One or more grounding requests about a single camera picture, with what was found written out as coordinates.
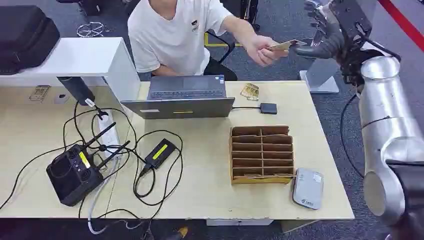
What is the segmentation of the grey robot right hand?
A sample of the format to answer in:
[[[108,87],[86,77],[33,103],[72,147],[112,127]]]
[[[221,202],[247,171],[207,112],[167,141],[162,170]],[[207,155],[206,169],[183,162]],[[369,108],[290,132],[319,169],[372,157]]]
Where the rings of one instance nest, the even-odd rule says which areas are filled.
[[[321,37],[318,45],[291,45],[289,50],[298,56],[316,59],[335,58],[345,44],[340,24],[330,10],[330,4],[322,4],[317,0],[306,0],[304,10],[313,21],[310,26],[316,29]]]

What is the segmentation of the person's left hand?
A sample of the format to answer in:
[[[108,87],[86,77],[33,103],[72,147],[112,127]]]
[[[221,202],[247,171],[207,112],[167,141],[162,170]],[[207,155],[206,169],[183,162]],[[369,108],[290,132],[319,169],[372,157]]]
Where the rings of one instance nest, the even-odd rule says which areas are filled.
[[[270,49],[278,43],[272,38],[254,34],[243,43],[244,49],[252,60],[262,67],[273,64],[274,61],[289,55],[288,50]]]

